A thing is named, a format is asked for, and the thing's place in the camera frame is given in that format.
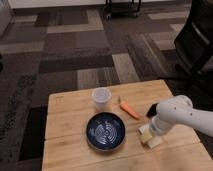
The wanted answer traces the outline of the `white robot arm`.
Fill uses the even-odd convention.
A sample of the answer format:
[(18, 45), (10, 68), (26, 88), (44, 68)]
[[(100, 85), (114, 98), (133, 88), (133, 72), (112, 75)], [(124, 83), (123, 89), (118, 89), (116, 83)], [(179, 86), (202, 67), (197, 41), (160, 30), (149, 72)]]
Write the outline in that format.
[(141, 141), (148, 144), (157, 136), (168, 133), (176, 124), (182, 124), (213, 137), (213, 112), (195, 109), (191, 99), (178, 95), (151, 106), (151, 120), (141, 126)]

